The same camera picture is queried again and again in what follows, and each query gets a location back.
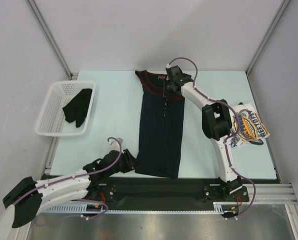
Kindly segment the navy tank top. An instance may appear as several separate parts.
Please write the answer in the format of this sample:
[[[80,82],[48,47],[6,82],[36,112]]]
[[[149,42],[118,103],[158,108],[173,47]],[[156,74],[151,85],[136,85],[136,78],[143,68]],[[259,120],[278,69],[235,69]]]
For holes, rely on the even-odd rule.
[[[179,176],[185,98],[164,97],[159,75],[136,71],[143,90],[138,137],[137,174],[176,179]]]

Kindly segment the white tank top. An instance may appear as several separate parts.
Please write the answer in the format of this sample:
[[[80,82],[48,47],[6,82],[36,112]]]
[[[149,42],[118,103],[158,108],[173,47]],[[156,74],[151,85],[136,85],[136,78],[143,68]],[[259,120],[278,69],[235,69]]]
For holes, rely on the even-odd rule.
[[[242,102],[233,107],[234,112],[231,114],[231,133],[235,136],[229,138],[232,148],[239,148],[244,144],[262,146],[264,139],[270,136],[270,133],[262,123],[256,109],[251,103],[243,104]]]

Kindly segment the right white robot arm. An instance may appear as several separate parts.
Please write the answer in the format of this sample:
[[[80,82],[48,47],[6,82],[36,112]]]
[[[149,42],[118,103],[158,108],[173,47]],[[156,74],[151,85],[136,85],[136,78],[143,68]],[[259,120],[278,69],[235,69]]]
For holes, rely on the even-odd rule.
[[[166,66],[167,78],[163,84],[163,96],[166,98],[181,96],[191,101],[202,114],[202,131],[210,139],[220,167],[219,194],[231,201],[242,188],[241,177],[236,172],[233,155],[229,146],[232,134],[231,107],[222,100],[215,100],[197,88],[194,80],[184,74],[179,66]]]

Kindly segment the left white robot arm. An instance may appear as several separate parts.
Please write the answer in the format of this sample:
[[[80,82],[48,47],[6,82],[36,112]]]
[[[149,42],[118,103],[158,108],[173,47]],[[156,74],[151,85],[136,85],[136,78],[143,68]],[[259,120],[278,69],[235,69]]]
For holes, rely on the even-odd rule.
[[[6,209],[14,207],[11,227],[20,228],[42,211],[68,201],[85,197],[94,200],[100,193],[97,181],[116,173],[131,172],[140,166],[141,162],[128,149],[111,150],[72,174],[46,180],[25,177],[2,200]]]

